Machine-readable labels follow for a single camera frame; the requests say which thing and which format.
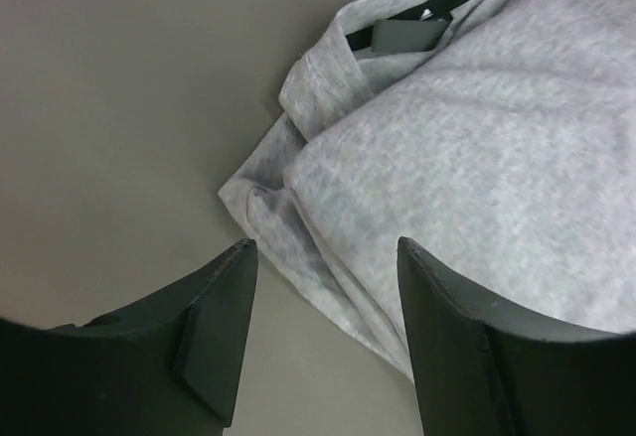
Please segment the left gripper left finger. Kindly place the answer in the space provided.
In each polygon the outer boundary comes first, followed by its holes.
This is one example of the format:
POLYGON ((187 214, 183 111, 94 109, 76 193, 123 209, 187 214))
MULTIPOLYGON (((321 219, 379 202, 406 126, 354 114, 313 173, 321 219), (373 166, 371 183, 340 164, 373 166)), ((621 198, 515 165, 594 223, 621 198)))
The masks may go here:
POLYGON ((1 323, 5 435, 220 435, 234 419, 258 252, 199 270, 83 326, 1 323))

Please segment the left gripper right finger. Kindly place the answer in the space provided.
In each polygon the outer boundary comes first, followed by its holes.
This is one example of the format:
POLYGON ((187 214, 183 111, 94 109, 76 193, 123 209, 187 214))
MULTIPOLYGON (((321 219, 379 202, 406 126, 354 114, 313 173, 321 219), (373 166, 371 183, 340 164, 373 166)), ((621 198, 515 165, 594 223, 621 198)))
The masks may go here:
POLYGON ((409 238, 397 279, 427 435, 631 435, 635 338, 532 311, 409 238))

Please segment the grey t shirt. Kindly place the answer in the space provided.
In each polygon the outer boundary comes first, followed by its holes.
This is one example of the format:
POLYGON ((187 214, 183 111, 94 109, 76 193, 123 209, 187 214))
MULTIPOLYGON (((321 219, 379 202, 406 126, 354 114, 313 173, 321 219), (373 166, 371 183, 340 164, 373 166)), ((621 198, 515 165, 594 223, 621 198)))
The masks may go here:
POLYGON ((428 1, 342 8, 221 200, 305 299, 404 374, 401 237, 535 311, 633 331, 635 0, 469 0, 429 52, 347 43, 428 1))

